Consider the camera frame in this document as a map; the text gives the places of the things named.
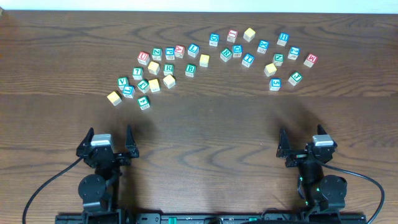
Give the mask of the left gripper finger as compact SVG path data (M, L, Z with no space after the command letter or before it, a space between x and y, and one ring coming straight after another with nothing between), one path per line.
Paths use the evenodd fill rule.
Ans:
M136 143L132 135L131 125L127 125L125 147L129 152L136 151Z
M82 142L79 144L79 146L76 149L77 153L86 153L87 150L91 147L91 140L94 136L95 132L93 128L90 128L86 134L86 136L83 138Z

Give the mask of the green r block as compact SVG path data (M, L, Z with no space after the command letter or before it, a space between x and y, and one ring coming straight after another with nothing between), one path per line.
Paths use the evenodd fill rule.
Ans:
M164 64L164 75L173 75L174 74L174 65L170 63L165 63Z
M230 60L233 56L232 51L229 48L225 48L221 51L220 53L220 59L222 59L222 61L227 62L228 60Z

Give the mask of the yellow O block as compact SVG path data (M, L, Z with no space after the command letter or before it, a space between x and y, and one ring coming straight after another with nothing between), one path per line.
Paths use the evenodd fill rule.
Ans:
M201 67L208 67L209 65L210 56L206 54L200 55L200 66Z

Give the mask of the blue L block lower left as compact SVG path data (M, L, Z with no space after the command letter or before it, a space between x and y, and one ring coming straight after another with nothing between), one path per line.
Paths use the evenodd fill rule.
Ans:
M126 98L134 98L135 89L133 86L125 85L122 94Z

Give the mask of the blue l block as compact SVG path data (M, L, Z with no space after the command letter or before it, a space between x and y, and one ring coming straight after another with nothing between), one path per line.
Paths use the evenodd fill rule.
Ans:
M125 85L122 94L126 98L134 98L135 89L133 86Z
M199 51L200 51L200 47L196 44L190 44L187 49L188 55L193 58L197 57Z

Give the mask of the blue 5 block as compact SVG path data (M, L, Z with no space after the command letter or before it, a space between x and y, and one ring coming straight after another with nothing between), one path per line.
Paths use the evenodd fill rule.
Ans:
M269 90L270 91L279 91L282 86L282 82L280 78L271 78L269 82Z

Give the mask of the green V block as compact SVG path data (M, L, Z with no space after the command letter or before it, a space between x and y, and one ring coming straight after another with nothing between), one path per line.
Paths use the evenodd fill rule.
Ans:
M123 91L123 90L124 90L124 87L125 87L125 86L128 86L128 85L129 85L129 80L128 80L127 77L120 77L120 78L118 78L118 87L119 87L119 89L120 89L121 91Z

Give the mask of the yellow S block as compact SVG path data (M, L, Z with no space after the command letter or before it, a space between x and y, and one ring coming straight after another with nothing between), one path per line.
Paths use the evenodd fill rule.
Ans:
M167 75L164 77L163 82L168 89L171 89L176 84L176 81L172 75Z

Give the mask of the red U block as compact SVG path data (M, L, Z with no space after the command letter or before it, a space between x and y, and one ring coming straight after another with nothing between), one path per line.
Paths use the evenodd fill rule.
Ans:
M150 55L147 52L140 51L137 56L137 61L142 65L148 65L150 62Z

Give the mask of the blue T block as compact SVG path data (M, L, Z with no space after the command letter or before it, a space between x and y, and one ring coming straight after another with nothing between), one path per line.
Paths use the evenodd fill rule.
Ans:
M251 55L249 53L246 53L245 56L242 59L242 64L245 67L249 68L252 65L254 59L255 59L255 57L253 55Z

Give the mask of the blue H block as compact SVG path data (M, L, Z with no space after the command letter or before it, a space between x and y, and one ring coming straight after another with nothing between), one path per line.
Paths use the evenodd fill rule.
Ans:
M281 32L277 40L277 45L285 47L288 41L289 41L289 35Z

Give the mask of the green B block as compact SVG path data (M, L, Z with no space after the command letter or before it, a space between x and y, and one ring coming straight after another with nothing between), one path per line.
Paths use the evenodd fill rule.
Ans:
M185 69L185 75L188 77L194 77L196 70L197 70L196 65L188 63Z

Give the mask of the blue X block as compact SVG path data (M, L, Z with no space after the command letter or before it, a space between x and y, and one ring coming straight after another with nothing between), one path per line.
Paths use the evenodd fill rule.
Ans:
M260 54L265 54L267 52L268 47L269 47L268 41L260 40L259 45L257 47L257 52Z

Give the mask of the blue P block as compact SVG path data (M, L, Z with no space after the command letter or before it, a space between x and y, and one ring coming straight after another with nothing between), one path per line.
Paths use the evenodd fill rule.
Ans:
M165 58L167 60L175 59L175 48L174 47L166 47L165 48Z

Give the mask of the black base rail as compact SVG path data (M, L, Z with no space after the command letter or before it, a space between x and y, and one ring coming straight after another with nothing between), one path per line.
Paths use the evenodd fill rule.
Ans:
M89 218L84 221L80 215L57 215L55 224L71 223L130 223L130 224L261 224L261 223L366 223L364 215L312 215L308 220L299 216L270 212L264 215L179 215L140 213L135 217Z

